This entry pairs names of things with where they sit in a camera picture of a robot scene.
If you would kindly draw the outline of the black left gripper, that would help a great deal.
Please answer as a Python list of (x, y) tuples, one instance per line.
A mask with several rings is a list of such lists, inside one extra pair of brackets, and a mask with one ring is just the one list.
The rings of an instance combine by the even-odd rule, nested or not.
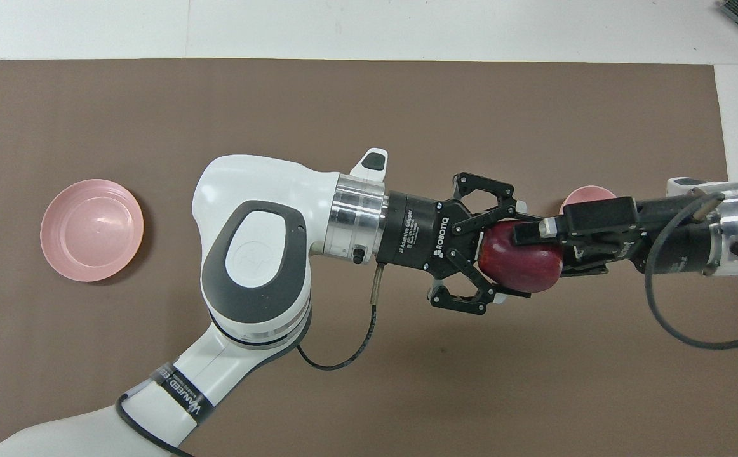
[[(502, 303), (508, 296), (531, 298), (531, 293), (489, 281), (471, 262), (480, 230), (501, 220), (529, 221), (528, 214), (516, 209), (514, 186), (472, 173), (456, 174), (453, 185), (454, 199), (447, 201), (390, 192), (377, 261), (433, 275), (429, 301), (436, 308), (483, 315), (488, 305)], [(477, 190), (496, 197), (497, 205), (471, 216), (460, 201)], [(458, 272), (476, 286), (474, 295), (454, 295), (444, 285), (441, 279)]]

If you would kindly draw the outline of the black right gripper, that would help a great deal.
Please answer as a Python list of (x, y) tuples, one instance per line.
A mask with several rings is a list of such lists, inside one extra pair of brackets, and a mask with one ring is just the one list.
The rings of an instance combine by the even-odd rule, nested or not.
[[(558, 216), (517, 223), (517, 246), (561, 245), (561, 277), (609, 272), (605, 264), (630, 261), (641, 273), (702, 272), (714, 251), (706, 216), (706, 195), (637, 201), (615, 197), (567, 204)], [(607, 234), (607, 244), (564, 244)]]

